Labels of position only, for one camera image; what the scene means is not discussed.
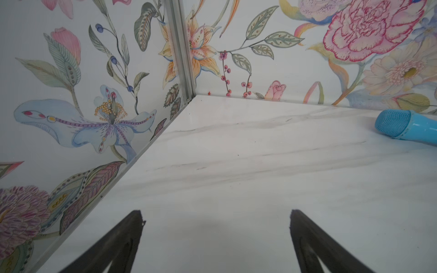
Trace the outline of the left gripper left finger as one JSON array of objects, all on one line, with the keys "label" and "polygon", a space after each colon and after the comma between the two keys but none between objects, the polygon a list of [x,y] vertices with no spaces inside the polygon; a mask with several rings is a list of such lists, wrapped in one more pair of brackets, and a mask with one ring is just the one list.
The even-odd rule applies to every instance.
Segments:
[{"label": "left gripper left finger", "polygon": [[130,212],[61,273],[131,272],[145,223],[140,210]]}]

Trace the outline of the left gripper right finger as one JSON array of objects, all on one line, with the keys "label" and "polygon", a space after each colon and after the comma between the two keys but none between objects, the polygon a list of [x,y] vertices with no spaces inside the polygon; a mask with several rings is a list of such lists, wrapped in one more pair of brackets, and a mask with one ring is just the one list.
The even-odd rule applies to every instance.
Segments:
[{"label": "left gripper right finger", "polygon": [[301,210],[292,210],[290,235],[303,273],[371,273],[372,270],[343,248]]}]

